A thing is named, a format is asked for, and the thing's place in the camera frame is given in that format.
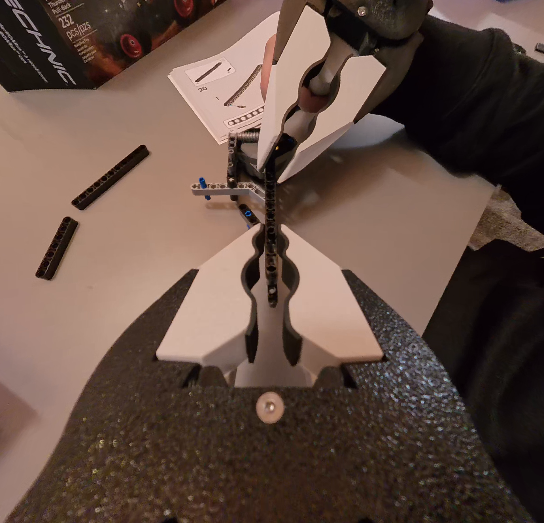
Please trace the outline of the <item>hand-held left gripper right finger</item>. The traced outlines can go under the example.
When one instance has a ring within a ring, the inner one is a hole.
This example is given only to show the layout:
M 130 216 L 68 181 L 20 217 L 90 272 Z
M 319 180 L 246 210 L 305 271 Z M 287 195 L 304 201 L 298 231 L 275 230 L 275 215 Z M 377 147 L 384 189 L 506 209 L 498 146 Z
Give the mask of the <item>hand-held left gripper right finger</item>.
M 382 361 L 381 349 L 342 268 L 286 225 L 278 232 L 288 362 L 313 385 L 327 368 Z

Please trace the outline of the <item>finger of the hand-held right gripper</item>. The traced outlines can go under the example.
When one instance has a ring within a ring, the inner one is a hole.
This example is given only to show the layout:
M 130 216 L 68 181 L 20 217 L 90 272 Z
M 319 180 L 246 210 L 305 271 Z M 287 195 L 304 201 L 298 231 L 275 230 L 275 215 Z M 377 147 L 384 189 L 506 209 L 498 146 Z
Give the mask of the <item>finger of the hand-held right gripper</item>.
M 297 142 L 308 137 L 314 114 L 303 110 L 290 117 L 288 114 L 299 105 L 304 76 L 323 60 L 329 47 L 330 36 L 324 17 L 312 8 L 304 8 L 279 60 L 271 66 L 257 148 L 259 171 L 275 151 L 283 133 Z
M 373 56 L 350 57 L 339 75 L 339 86 L 331 105 L 316 115 L 309 137 L 296 149 L 279 184 L 307 167 L 316 157 L 355 124 L 355 117 L 385 71 Z

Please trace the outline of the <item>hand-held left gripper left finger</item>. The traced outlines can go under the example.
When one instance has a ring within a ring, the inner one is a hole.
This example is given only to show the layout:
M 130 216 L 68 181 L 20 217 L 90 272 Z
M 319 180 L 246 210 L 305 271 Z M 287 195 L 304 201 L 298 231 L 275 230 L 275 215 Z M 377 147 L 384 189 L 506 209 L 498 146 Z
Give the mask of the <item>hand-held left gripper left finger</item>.
M 264 225 L 255 225 L 203 263 L 157 351 L 158 360 L 215 367 L 228 386 L 253 363 L 258 345 L 257 303 Z

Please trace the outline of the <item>long black toy beam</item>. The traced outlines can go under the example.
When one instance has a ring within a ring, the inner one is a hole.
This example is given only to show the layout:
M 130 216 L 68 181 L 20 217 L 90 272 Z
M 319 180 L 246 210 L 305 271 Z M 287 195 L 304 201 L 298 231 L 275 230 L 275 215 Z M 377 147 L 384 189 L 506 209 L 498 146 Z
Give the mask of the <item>long black toy beam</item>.
M 264 170 L 264 268 L 267 284 L 267 300 L 271 308 L 278 302 L 278 254 L 276 221 L 276 163 L 270 159 Z

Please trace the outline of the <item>grey black toy motor assembly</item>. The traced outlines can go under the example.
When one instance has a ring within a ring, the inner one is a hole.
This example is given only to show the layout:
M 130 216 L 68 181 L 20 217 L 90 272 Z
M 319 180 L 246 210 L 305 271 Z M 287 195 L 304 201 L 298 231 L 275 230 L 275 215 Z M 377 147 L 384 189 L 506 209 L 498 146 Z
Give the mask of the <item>grey black toy motor assembly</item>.
M 246 205 L 249 199 L 255 199 L 264 208 L 266 233 L 271 235 L 277 230 L 275 191 L 277 169 L 295 150 L 296 140 L 284 134 L 275 147 L 271 159 L 262 170 L 257 168 L 257 139 L 259 130 L 250 130 L 228 135 L 228 162 L 225 181 L 207 182 L 200 177 L 191 185 L 191 193 L 205 200 L 213 197 L 227 197 L 236 203 L 248 227 L 257 224 L 258 218 Z

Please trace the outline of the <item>person's right forearm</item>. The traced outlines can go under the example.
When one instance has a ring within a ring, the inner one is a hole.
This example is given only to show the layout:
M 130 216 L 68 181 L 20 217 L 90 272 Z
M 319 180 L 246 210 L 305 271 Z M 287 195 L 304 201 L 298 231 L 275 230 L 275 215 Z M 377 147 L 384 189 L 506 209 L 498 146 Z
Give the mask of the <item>person's right forearm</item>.
M 543 63 L 502 30 L 472 30 L 427 16 L 403 82 L 372 114 L 452 173 L 500 185 L 543 233 Z

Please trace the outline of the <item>grey desk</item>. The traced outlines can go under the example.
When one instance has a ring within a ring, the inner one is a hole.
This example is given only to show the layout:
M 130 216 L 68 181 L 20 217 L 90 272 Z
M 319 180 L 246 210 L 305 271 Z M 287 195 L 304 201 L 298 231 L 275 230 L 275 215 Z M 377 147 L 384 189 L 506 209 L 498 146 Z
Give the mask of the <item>grey desk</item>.
M 218 145 L 167 78 L 223 51 L 282 0 L 228 0 L 96 91 L 1 90 L 1 474 L 32 481 L 92 371 L 187 270 L 243 232 Z M 71 201 L 140 145 L 150 154 L 85 210 Z M 448 174 L 400 126 L 368 117 L 293 178 L 287 224 L 422 334 L 492 196 Z M 52 280 L 35 277 L 78 221 Z

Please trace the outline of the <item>person's right hand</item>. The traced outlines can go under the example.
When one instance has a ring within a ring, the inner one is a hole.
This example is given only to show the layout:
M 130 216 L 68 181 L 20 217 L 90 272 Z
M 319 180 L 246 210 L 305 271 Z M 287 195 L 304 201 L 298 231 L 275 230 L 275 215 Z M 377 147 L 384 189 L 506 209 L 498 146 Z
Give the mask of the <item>person's right hand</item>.
M 268 84 L 271 72 L 271 66 L 273 64 L 273 54 L 276 42 L 276 34 L 271 36 L 265 45 L 262 69 L 261 69 L 261 83 L 260 90 L 263 100 L 266 100 Z M 328 103 L 328 95 L 316 95 L 308 87 L 302 84 L 298 93 L 298 106 L 301 110 L 316 113 L 323 109 Z

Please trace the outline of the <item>white instruction booklet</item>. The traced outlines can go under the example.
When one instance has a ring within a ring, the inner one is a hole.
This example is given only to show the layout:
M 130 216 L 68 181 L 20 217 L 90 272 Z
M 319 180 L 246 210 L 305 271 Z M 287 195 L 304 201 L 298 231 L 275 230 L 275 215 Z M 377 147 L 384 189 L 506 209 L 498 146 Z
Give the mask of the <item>white instruction booklet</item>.
M 229 133 L 261 126 L 264 47 L 277 30 L 279 14 L 268 16 L 227 50 L 177 67 L 168 76 L 218 144 Z

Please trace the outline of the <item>short black toy beam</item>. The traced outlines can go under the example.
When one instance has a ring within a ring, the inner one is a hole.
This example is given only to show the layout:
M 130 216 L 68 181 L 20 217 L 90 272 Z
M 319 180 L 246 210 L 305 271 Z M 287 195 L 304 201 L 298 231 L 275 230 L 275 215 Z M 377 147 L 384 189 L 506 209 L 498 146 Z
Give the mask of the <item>short black toy beam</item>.
M 35 277 L 43 280 L 52 280 L 63 260 L 65 252 L 71 243 L 72 237 L 78 228 L 78 221 L 71 217 L 64 217 L 61 221 L 47 251 L 40 262 Z

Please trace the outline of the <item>medium black toy beam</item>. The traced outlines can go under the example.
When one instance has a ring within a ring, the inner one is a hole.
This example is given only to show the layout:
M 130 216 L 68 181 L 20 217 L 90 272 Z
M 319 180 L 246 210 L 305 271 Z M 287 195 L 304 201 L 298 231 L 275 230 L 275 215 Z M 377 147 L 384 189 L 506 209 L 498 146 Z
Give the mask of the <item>medium black toy beam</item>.
M 113 166 L 107 173 L 102 175 L 98 180 L 92 183 L 84 191 L 79 193 L 71 204 L 78 210 L 85 210 L 99 199 L 105 192 L 113 187 L 118 181 L 125 177 L 131 170 L 146 159 L 150 154 L 146 145 L 142 144 L 134 149 L 123 160 Z

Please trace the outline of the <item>dark cloth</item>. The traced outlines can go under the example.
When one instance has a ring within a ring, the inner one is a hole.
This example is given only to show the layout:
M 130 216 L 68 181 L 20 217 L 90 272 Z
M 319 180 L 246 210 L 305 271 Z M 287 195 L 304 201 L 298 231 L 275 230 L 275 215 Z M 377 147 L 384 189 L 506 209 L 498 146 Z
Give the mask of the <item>dark cloth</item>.
M 511 484 L 543 495 L 543 249 L 466 249 L 423 339 Z

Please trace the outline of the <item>dark toy set cardboard box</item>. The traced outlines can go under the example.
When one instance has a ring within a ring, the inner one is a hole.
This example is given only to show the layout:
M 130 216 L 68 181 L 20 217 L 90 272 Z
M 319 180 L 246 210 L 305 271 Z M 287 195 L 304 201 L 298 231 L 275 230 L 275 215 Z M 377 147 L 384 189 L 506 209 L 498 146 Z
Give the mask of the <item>dark toy set cardboard box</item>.
M 226 0 L 1 0 L 1 86 L 96 89 Z

